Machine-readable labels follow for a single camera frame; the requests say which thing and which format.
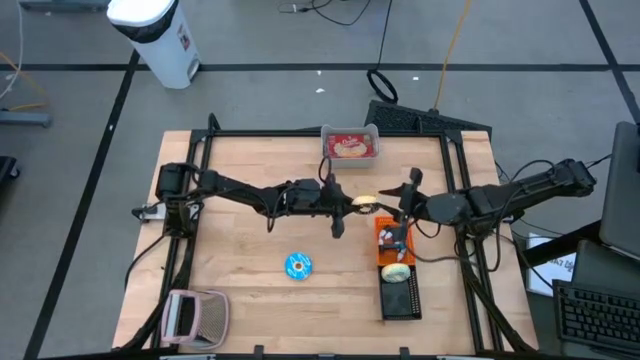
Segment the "floor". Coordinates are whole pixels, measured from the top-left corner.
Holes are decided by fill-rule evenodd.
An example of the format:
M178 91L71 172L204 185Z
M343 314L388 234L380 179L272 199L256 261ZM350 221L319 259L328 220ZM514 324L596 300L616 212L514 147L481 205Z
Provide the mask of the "floor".
M226 129L359 126L376 98L364 69L377 61L386 1L373 0L348 28L312 12L279 14L276 0L181 3L211 71L201 72L183 91L163 88L149 71L135 72L41 357L110 348L139 231L129 211L146 198L164 131L204 127L209 112ZM364 3L336 2L326 13L346 21ZM630 90L640 91L640 3L588 4L621 65L614 70L578 0L485 0L471 7L451 62L474 65L447 73L440 111L493 126L495 157L511 174L538 158L600 158L611 150L615 124L634 121L633 100L625 101L624 84L614 74L622 71ZM398 65L384 73L398 89L400 105L431 107L437 66L418 71L413 65L443 61L463 5L463 0L393 3L382 62ZM17 24L15 4L2 2L0 33L8 36L1 38L0 51L14 60ZM24 36L25 69L47 90L46 111L54 124L0 126L0 154L17 157L22 166L0 208L0 283L10 290L0 292L3 359L24 356L132 52L104 13L24 12ZM351 63L360 65L344 70ZM222 66L227 64L241 65ZM315 65L261 71L268 64ZM484 71L478 64L523 66ZM0 66L4 88L11 72ZM18 81L1 106L34 101L37 92ZM593 170L599 186L592 196L549 201L528 211L528 221L564 232L599 218L607 165ZM543 310L548 301L530 298L541 346L554 353L553 322Z

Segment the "red food package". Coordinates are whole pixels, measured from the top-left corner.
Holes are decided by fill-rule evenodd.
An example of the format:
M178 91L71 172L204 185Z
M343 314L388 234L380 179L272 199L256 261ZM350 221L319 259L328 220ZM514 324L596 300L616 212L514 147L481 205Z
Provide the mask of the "red food package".
M332 158L365 158L375 155L373 141L368 134L328 135L327 149Z

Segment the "yellow cable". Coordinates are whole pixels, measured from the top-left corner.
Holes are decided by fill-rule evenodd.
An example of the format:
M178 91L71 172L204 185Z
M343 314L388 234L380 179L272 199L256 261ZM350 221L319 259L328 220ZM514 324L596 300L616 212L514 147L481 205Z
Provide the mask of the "yellow cable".
M35 80L33 80L31 78L31 76L29 76L29 74L25 73L24 71L19 70L18 66L16 66L16 64L14 64L13 61L11 61L11 59L7 55L5 55L4 53L0 52L0 57L3 58L4 61L6 61L7 64L9 64L9 66L11 66L16 71L16 76L17 75L21 75L22 77L27 79L29 84L31 84L31 86L34 89L36 89L46 99L46 102L43 102L43 103L33 103L33 104L25 104L25 105L14 106L14 107L10 108L9 111L33 109L33 108L47 106L48 103L49 103L49 95L47 94L47 92L42 87L40 87L40 85L38 85L38 83L36 83Z
M447 57L444 58L444 63L442 64L442 73L440 73L440 84L438 85L438 95L436 95L436 102L433 105L434 110L438 110L438 103L440 102L440 93L442 93L442 85L444 84L444 75L447 72L447 64L449 63L449 57L453 52L454 46L456 46L456 40L458 40L458 35L460 34L460 29L462 28L462 23L464 22L464 19L467 17L470 7L471 7L471 0L467 0L464 3L464 11L462 12L462 16L460 16L460 20L458 20L458 26L456 26L456 31L453 33L453 39L451 39L451 44L449 44L449 51L447 51Z

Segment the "wooden table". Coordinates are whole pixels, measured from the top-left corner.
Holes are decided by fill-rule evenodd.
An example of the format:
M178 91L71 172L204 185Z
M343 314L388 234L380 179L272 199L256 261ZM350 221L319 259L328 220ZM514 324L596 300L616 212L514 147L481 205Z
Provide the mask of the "wooden table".
M463 136L472 184L497 183L487 134L465 132ZM159 167L184 161L188 139L186 131L165 133L149 202L156 200L153 191ZM411 167L418 167L424 172L420 191L442 193L447 186L439 146L431 138L382 138L374 168L334 172L345 193L355 197L397 187L408 181ZM450 150L460 188L455 149L450 146ZM320 160L318 138L216 137L210 168L263 187L288 179L315 178ZM397 198L386 196L380 201L390 206L398 203ZM422 320L380 320L373 234L376 215L346 217L341 239L331 237L326 218L281 218L268 234L266 219L251 208L221 198L206 200L190 289L216 289L229 296L229 334L217 352L251 353L254 345L262 344L267 353L398 354L399 347L408 346L412 354L473 354L456 261L416 265ZM424 225L427 233L436 229L434 224ZM503 226L502 233L510 236L508 226ZM161 222L142 225L136 254L161 230ZM425 257L453 254L454 241L448 227L435 239L414 232L416 252ZM145 257L131 273L114 346L129 340L156 305L168 243ZM485 241L489 266L495 262L495 246L495 238ZM283 270L286 256L296 251L309 254L314 264L313 274L302 282L289 279ZM523 339L537 348L515 249L506 241L502 242L502 264L491 274L491 282L497 305ZM484 344L490 348L486 313L478 304Z

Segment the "white paper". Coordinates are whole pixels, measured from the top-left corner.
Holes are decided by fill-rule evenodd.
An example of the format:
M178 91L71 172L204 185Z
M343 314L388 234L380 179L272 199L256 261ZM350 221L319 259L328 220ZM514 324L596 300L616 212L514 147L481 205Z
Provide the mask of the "white paper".
M534 246L544 244L547 241L551 240L545 237L538 237L539 235L530 233L527 244L527 249L530 249ZM535 269L542 275L542 277L547 280L550 284L553 279L571 281L571 276L573 275L573 267L576 262L576 254L569 254L563 256L558 259L551 260L545 264L538 265ZM553 296L553 289L550 289L540 278L536 275L533 270L527 270L527 290L541 294L546 296Z

